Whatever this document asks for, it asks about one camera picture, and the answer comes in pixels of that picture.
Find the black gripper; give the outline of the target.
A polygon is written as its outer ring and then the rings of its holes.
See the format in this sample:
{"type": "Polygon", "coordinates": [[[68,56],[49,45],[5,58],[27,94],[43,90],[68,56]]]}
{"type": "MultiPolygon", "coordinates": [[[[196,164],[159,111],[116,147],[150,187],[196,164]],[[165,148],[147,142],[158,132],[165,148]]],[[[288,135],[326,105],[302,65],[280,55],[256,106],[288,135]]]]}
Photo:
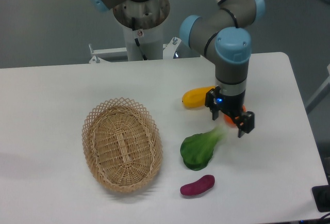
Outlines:
{"type": "Polygon", "coordinates": [[[243,110],[245,89],[246,79],[238,84],[216,80],[216,87],[211,88],[205,96],[205,106],[212,113],[212,120],[216,120],[221,111],[238,128],[238,138],[255,128],[255,113],[243,110]]]}

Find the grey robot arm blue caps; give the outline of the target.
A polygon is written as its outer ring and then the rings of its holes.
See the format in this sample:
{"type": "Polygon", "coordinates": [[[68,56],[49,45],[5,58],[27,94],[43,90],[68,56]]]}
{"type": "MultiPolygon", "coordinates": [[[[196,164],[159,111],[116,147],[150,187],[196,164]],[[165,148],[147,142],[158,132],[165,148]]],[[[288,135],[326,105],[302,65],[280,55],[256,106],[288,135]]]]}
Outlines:
{"type": "MultiPolygon", "coordinates": [[[[163,58],[162,25],[169,16],[168,0],[91,0],[99,11],[112,10],[123,27],[130,61],[163,58]]],[[[255,115],[243,109],[251,36],[246,27],[265,13],[264,0],[216,0],[218,11],[208,19],[191,15],[179,29],[183,44],[215,66],[216,85],[206,93],[205,106],[217,119],[227,115],[238,136],[255,127],[255,115]]]]}

